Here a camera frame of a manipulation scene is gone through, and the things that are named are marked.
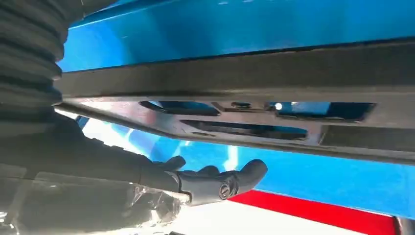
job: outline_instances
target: blue panel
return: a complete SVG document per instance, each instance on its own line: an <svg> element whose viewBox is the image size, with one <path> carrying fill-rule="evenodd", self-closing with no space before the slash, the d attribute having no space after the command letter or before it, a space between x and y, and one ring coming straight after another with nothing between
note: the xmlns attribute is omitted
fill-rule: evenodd
<svg viewBox="0 0 415 235"><path fill-rule="evenodd" d="M415 35L413 0L122 0L70 30L64 71Z"/></svg>
<svg viewBox="0 0 415 235"><path fill-rule="evenodd" d="M86 129L93 130L88 125L97 122L100 121L90 120ZM269 172L257 186L259 190L415 219L415 167L412 166L179 141L141 131L130 132L114 124L111 128L115 133L105 133L104 129L98 132L113 138L119 135L153 161L181 155L187 161L184 169L215 165L224 171L240 169L252 159L262 159Z"/></svg>

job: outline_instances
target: hole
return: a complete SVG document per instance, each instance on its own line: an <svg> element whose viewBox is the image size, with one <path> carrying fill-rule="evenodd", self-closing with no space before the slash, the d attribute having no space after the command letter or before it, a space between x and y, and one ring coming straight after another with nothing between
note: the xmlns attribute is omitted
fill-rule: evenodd
<svg viewBox="0 0 415 235"><path fill-rule="evenodd" d="M285 118L361 121L375 106L373 103L280 102L271 103Z"/></svg>
<svg viewBox="0 0 415 235"><path fill-rule="evenodd" d="M208 133L203 133L203 132L192 132L192 134L199 135L199 136L216 137L216 135L212 135L212 134L208 134Z"/></svg>
<svg viewBox="0 0 415 235"><path fill-rule="evenodd" d="M220 112L210 105L193 101L141 101L148 109L175 115L218 116Z"/></svg>
<svg viewBox="0 0 415 235"><path fill-rule="evenodd" d="M250 109L251 108L251 104L246 103L246 102L232 102L231 106L236 109Z"/></svg>
<svg viewBox="0 0 415 235"><path fill-rule="evenodd" d="M280 140L303 140L307 137L307 130L295 127L197 120L181 120L181 122L202 131L221 132L242 136L255 136Z"/></svg>

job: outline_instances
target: corrugated rubber hose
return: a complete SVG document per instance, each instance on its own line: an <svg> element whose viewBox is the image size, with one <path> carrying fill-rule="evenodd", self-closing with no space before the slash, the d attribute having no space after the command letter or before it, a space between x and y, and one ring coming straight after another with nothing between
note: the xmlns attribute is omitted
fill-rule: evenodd
<svg viewBox="0 0 415 235"><path fill-rule="evenodd" d="M53 81L69 25L115 0L0 1L0 137L45 132L62 102Z"/></svg>

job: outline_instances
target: gloved hand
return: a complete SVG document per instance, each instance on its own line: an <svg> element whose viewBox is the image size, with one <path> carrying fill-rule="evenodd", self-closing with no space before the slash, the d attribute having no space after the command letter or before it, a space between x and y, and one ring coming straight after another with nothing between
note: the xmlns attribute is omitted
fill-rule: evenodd
<svg viewBox="0 0 415 235"><path fill-rule="evenodd" d="M21 235L63 231L84 234L166 224L184 205L218 202L252 189L267 171L261 160L249 162L241 171L223 173L214 166L197 172L178 171L185 164L182 157L148 164L146 169L159 169L172 177L179 185L179 193L133 182L43 174L33 182L18 216L12 220L13 229L9 225L3 229L18 229ZM0 205L0 211L7 212L8 207L9 204Z"/></svg>

